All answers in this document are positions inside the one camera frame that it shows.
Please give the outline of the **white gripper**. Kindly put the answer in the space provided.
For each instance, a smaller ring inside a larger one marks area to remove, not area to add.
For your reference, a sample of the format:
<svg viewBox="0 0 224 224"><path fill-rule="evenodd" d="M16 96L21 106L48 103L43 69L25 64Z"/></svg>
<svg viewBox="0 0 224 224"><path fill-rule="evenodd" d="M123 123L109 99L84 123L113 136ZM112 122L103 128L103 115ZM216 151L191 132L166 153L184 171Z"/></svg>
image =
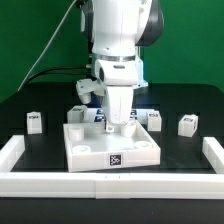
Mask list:
<svg viewBox="0 0 224 224"><path fill-rule="evenodd" d="M101 105L106 119L112 125L124 125L129 121L138 73L134 61L118 62L97 59L95 76L104 89ZM106 124L106 132L115 128Z"/></svg>

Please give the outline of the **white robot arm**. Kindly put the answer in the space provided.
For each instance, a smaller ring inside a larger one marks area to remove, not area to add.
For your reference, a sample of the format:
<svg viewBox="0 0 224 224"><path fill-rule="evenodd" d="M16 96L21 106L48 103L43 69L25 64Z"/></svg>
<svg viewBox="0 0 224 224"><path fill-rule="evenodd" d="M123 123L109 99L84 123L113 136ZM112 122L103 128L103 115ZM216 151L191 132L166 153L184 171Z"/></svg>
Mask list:
<svg viewBox="0 0 224 224"><path fill-rule="evenodd" d="M81 32L93 44L91 77L76 89L82 103L95 94L103 108L105 129L129 122L134 90L144 87L138 49L162 34L160 0L88 0L82 7Z"/></svg>

